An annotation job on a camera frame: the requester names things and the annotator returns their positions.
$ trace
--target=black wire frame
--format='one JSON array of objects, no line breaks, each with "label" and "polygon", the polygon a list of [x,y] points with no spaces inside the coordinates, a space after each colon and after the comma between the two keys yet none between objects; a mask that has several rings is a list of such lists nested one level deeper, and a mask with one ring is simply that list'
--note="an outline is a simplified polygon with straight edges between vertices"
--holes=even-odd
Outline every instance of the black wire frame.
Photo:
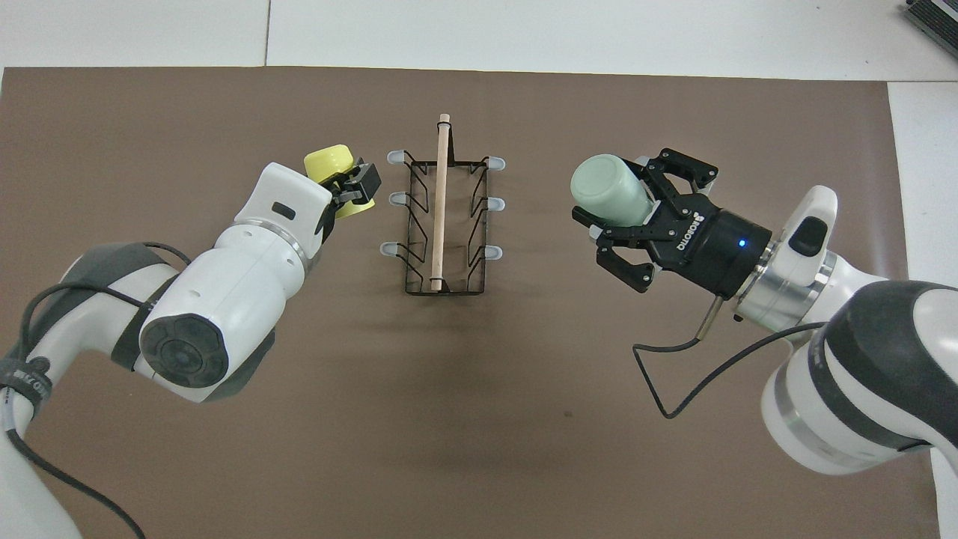
[{"label": "black wire frame", "polygon": [[438,161],[420,161],[411,153],[403,151],[403,164],[409,169],[409,191],[405,206],[408,211],[406,241],[399,243],[396,257],[403,262],[403,290],[410,295],[478,295],[486,291],[486,245],[489,236],[489,157],[479,161],[457,161],[452,147],[452,131],[449,132],[449,168],[468,169],[469,177],[475,177],[475,186],[469,200],[469,217],[472,231],[466,241],[466,256],[469,257],[466,284],[461,290],[452,290],[443,279],[442,289],[431,291],[425,286],[426,278],[420,268],[425,264],[429,247],[429,234],[422,226],[420,217],[430,213],[429,187],[422,176],[429,175]]}]

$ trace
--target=wooden stick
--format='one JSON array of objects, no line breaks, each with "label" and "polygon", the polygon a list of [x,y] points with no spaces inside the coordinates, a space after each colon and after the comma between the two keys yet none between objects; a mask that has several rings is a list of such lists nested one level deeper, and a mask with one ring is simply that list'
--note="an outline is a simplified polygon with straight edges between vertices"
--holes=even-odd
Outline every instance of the wooden stick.
[{"label": "wooden stick", "polygon": [[445,242],[445,174],[449,168],[449,115],[439,115],[439,149],[436,154],[436,216],[432,222],[432,275],[429,288],[443,289],[443,243]]}]

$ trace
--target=white floor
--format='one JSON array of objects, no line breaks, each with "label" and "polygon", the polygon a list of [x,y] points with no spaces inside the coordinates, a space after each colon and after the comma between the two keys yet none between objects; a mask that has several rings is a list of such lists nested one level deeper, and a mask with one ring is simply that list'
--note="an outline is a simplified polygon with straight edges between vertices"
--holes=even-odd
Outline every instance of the white floor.
[{"label": "white floor", "polygon": [[[903,5],[0,0],[0,67],[325,65],[886,81],[910,275],[958,286],[958,59],[905,21]],[[940,455],[933,463],[942,537],[958,538],[958,478]]]}]

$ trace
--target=white robot link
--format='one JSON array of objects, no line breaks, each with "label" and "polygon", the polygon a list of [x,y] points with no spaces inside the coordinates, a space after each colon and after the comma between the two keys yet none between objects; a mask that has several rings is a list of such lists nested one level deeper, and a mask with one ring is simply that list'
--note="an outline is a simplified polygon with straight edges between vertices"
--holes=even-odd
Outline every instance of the white robot link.
[{"label": "white robot link", "polygon": [[[245,386],[335,219],[372,207],[379,187],[376,167],[342,145],[311,153],[305,163],[308,177],[267,165],[234,222],[194,261],[170,249],[188,262],[182,273],[150,250],[157,244],[96,246],[31,302],[19,342],[0,360],[0,535],[80,537],[28,459],[56,468],[22,440],[79,352],[99,350],[197,403]],[[143,536],[118,506],[72,481]]]},{"label": "white robot link", "polygon": [[[773,235],[709,200],[718,172],[665,149],[638,162],[595,155],[572,176],[573,219],[589,227],[601,267],[639,293],[668,270],[716,297],[689,342],[633,345],[662,414],[675,417],[726,368],[786,337],[794,352],[769,378],[761,408],[792,458],[840,475],[934,446],[958,474],[958,290],[889,281],[829,251],[838,203],[827,187],[813,187]],[[665,174],[687,180],[691,193],[679,194]],[[651,262],[633,265],[615,247],[645,249]],[[736,319],[773,334],[666,411],[639,351],[694,346],[728,300]]]}]

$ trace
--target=black cable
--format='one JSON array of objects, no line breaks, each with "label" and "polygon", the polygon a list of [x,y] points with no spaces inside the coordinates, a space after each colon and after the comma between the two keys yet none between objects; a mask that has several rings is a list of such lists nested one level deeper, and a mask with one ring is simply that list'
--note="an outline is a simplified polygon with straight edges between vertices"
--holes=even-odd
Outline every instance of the black cable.
[{"label": "black cable", "polygon": [[812,324],[795,326],[793,328],[788,328],[786,330],[773,333],[764,339],[753,342],[749,346],[745,347],[745,349],[743,349],[741,352],[732,356],[725,363],[719,365],[718,368],[710,372],[709,375],[703,378],[702,381],[699,382],[698,385],[689,393],[689,395],[686,396],[685,399],[683,399],[682,402],[677,407],[675,407],[675,410],[672,410],[672,411],[665,411],[665,407],[662,405],[662,399],[659,398],[658,391],[655,390],[655,385],[652,383],[652,379],[649,377],[649,373],[646,370],[646,366],[642,363],[642,358],[639,357],[639,350],[677,351],[677,350],[670,350],[670,348],[685,350],[685,349],[691,348],[692,346],[695,346],[697,343],[697,340],[692,339],[689,342],[686,342],[685,344],[680,344],[679,346],[656,347],[656,346],[647,346],[645,344],[633,344],[632,354],[635,355],[635,361],[639,363],[639,368],[642,370],[642,376],[646,379],[646,384],[649,386],[649,391],[651,391],[652,393],[652,399],[655,400],[655,406],[659,408],[659,411],[662,413],[663,417],[665,417],[666,419],[673,419],[678,414],[682,413],[682,411],[685,410],[685,407],[689,406],[689,403],[692,402],[692,399],[696,398],[696,396],[706,386],[708,386],[713,380],[715,380],[719,374],[725,372],[732,365],[740,362],[752,352],[758,350],[759,348],[762,348],[763,346],[765,346],[766,344],[769,344],[770,342],[774,342],[775,340],[781,339],[782,337],[788,337],[789,335],[792,335],[792,334],[801,333],[803,331],[808,331],[812,329],[817,329],[824,326],[825,323],[826,322],[815,322]]},{"label": "black cable", "polygon": [[40,304],[41,301],[47,298],[47,296],[57,293],[61,290],[88,290],[99,293],[106,293],[116,297],[117,299],[122,299],[126,303],[134,305],[136,307],[143,307],[143,302],[135,297],[130,297],[122,292],[117,292],[111,288],[107,288],[100,285],[91,285],[87,283],[57,283],[54,286],[48,288],[47,290],[37,294],[33,299],[30,300],[30,303],[27,304],[27,308],[23,311],[23,318],[20,320],[20,350],[19,350],[19,359],[22,362],[27,361],[27,353],[30,350],[34,349],[34,344],[30,341],[30,321],[34,318],[34,311],[36,306]]},{"label": "black cable", "polygon": [[10,439],[10,443],[13,444],[13,447],[16,448],[18,452],[20,452],[20,455],[25,457],[27,460],[29,460],[33,464],[36,464],[36,466],[39,467],[44,472],[76,488],[77,490],[93,498],[97,502],[100,502],[101,504],[106,505],[106,507],[109,510],[113,511],[121,519],[123,519],[126,525],[133,530],[133,533],[135,533],[139,539],[146,539],[147,536],[143,533],[143,530],[140,529],[139,525],[136,524],[133,518],[130,517],[129,514],[123,510],[122,507],[120,507],[119,505],[116,505],[116,503],[114,503],[112,500],[110,500],[109,498],[101,494],[100,492],[94,490],[93,488],[87,486],[86,484],[83,484],[81,481],[73,478],[72,476],[64,472],[63,470],[60,470],[59,468],[57,468],[56,466],[48,462],[46,459],[38,455],[33,449],[30,448],[30,446],[27,445],[27,442],[23,441],[23,438],[20,437],[20,434],[16,432],[16,428],[10,429],[7,431],[7,438]]},{"label": "black cable", "polygon": [[174,246],[168,246],[168,245],[166,245],[166,244],[161,244],[161,243],[159,243],[159,242],[143,242],[143,246],[145,246],[145,247],[154,247],[154,248],[158,248],[158,249],[163,249],[163,250],[165,250],[165,251],[167,251],[167,252],[171,252],[171,253],[173,253],[174,255],[176,255],[176,258],[178,258],[178,259],[182,260],[184,263],[186,263],[187,266],[192,262],[192,260],[190,260],[190,257],[189,257],[189,256],[187,256],[183,251],[179,250],[178,248],[176,248],[176,247],[174,247]]}]

